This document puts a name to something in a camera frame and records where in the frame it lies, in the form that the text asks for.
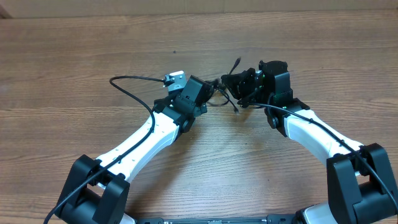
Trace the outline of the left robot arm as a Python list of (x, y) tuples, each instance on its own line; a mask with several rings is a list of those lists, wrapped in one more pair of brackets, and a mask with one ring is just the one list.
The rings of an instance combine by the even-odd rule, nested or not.
[(130, 184), (163, 148), (173, 144), (207, 112), (213, 85), (182, 71), (163, 80), (169, 94), (148, 108), (147, 121), (124, 142), (92, 159), (80, 156), (72, 165), (53, 215), (65, 223), (137, 223), (125, 212)]

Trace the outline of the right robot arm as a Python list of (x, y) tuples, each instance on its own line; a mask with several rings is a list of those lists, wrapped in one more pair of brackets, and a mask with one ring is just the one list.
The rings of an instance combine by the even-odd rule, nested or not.
[(294, 97), (286, 62), (261, 61), (258, 69), (229, 72), (221, 82), (239, 106), (264, 109), (271, 128), (326, 167), (326, 202), (268, 223), (374, 223), (397, 215), (397, 184), (386, 150), (347, 138)]

